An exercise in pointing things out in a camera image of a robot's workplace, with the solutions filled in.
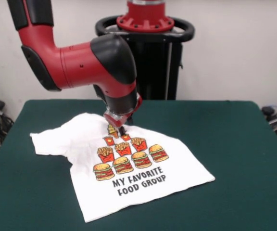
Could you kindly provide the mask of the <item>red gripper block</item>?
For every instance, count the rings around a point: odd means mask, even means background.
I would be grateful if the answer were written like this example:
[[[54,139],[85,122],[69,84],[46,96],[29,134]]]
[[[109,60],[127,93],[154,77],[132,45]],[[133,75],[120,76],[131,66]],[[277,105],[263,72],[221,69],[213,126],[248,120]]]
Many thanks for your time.
[[[137,95],[137,104],[134,109],[131,109],[129,113],[118,115],[116,113],[113,113],[109,108],[106,109],[106,111],[103,114],[103,117],[110,123],[113,127],[119,128],[120,135],[125,135],[126,130],[123,127],[123,125],[128,122],[129,125],[133,125],[133,118],[132,115],[138,110],[138,108],[142,104],[142,97],[140,95]]]

